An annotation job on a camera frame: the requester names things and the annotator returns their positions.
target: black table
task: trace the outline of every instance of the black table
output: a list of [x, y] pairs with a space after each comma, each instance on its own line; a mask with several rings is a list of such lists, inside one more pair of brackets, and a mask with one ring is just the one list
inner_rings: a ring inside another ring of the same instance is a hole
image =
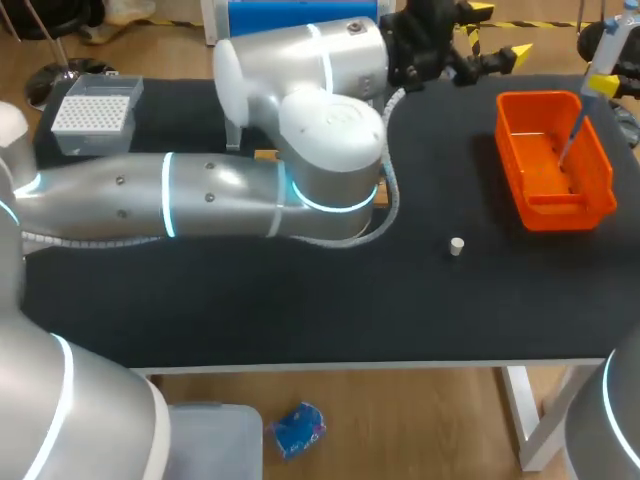
[[[290, 239], [158, 241], [130, 249], [50, 248], [27, 261], [24, 311], [128, 367], [476, 362], [605, 357], [640, 311], [640, 171], [604, 102], [592, 122], [614, 168], [616, 213], [587, 234], [521, 226], [493, 139], [505, 90], [576, 90], [580, 77], [432, 82], [390, 126], [402, 203], [372, 244], [328, 250]], [[35, 137], [41, 168], [60, 154]], [[222, 152], [210, 81], [146, 80], [133, 151]], [[245, 150], [268, 148], [260, 132]], [[460, 236], [462, 255], [447, 254]]]

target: pipette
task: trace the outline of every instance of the pipette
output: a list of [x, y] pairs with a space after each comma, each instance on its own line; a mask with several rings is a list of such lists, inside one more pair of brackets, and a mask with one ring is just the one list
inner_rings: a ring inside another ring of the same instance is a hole
[[582, 109], [578, 114], [578, 118], [571, 129], [567, 143], [562, 149], [559, 165], [562, 167], [564, 159], [569, 153], [573, 142], [582, 128], [584, 119], [587, 117], [589, 110], [595, 103], [595, 99], [600, 96], [601, 92], [593, 88], [593, 82], [591, 78], [595, 75], [610, 75], [618, 62], [620, 53], [624, 48], [629, 33], [636, 26], [640, 25], [640, 18], [637, 18], [634, 14], [638, 10], [637, 0], [625, 0], [624, 13], [617, 15], [613, 18], [608, 18], [604, 22], [604, 32], [589, 70], [585, 75], [582, 87], [580, 88], [580, 100], [582, 101]]

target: gray plastic container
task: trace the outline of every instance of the gray plastic container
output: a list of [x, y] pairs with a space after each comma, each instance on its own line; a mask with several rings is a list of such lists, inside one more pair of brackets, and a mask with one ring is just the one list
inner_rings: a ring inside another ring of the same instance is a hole
[[262, 480], [262, 418], [244, 405], [169, 408], [171, 449], [163, 480]]
[[65, 155], [107, 156], [131, 147], [139, 76], [82, 75], [65, 95], [51, 131]]

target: wooden block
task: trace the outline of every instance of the wooden block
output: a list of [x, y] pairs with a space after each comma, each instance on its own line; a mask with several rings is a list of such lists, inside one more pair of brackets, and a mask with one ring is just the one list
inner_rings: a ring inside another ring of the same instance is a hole
[[[256, 150], [253, 154], [253, 158], [256, 160], [264, 160], [267, 162], [275, 162], [278, 160], [277, 150]], [[378, 183], [378, 191], [373, 199], [373, 206], [376, 208], [386, 208], [389, 206], [389, 195], [387, 193], [387, 182], [384, 177], [380, 177]]]

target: orange plastic bin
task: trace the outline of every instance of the orange plastic bin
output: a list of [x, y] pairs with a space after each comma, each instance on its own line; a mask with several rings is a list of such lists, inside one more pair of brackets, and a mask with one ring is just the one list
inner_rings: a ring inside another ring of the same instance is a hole
[[580, 99], [571, 92], [507, 92], [498, 96], [496, 143], [525, 227], [591, 230], [616, 209], [609, 159], [589, 119], [562, 167]]

